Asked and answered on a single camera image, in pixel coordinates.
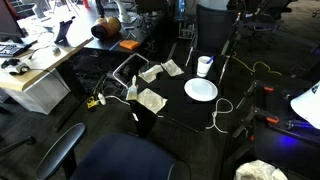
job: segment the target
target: keyboard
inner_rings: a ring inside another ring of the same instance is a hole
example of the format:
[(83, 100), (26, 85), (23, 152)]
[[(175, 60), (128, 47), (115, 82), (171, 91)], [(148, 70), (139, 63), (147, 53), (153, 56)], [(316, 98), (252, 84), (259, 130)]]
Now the keyboard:
[(18, 56), (27, 50), (25, 47), (16, 44), (0, 44), (0, 57)]

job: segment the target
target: black office chair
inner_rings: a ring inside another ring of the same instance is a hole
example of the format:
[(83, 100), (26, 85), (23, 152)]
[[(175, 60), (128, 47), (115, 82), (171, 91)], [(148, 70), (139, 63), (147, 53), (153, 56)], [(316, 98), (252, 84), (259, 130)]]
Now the black office chair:
[(260, 3), (260, 11), (259, 14), (268, 14), (274, 20), (280, 20), (282, 13), (292, 12), (291, 8), (287, 6), (291, 2), (295, 2), (297, 0), (262, 0)]
[(219, 56), (226, 41), (234, 32), (237, 11), (210, 9), (197, 4), (196, 32), (185, 66), (193, 52), (199, 55)]
[(189, 166), (146, 139), (110, 133), (76, 165), (73, 149), (85, 132), (82, 123), (64, 133), (42, 159), (37, 179), (50, 178), (63, 165), (67, 179), (167, 180), (191, 178)]

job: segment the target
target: mouse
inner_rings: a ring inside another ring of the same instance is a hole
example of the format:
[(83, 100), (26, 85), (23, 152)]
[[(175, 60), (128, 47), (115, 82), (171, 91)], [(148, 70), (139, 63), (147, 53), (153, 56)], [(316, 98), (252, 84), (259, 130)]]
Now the mouse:
[(52, 48), (52, 52), (53, 52), (53, 55), (59, 54), (59, 53), (60, 53), (59, 47), (53, 47), (53, 48)]

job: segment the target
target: white cup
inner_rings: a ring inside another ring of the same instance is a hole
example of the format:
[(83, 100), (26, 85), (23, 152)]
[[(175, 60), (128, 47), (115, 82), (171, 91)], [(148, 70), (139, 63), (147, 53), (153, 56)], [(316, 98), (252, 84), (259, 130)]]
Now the white cup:
[(208, 74), (208, 71), (213, 63), (211, 61), (207, 64), (207, 62), (210, 60), (210, 57), (208, 56), (200, 56), (198, 58), (198, 68), (197, 68), (197, 75), (200, 77), (206, 77)]

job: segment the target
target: paper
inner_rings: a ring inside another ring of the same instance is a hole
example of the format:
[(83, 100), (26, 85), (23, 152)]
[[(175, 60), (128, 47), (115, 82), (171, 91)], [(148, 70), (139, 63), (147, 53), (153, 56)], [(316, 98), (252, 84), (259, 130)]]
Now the paper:
[(183, 74), (184, 72), (174, 63), (172, 59), (162, 64), (162, 67), (169, 73), (170, 76), (177, 76)]
[(167, 99), (162, 98), (157, 93), (146, 88), (139, 95), (137, 101), (144, 107), (157, 114), (167, 102)]
[(147, 83), (152, 82), (157, 78), (157, 74), (162, 72), (163, 69), (160, 65), (154, 65), (152, 68), (147, 70), (146, 72), (140, 73), (139, 76), (145, 80)]

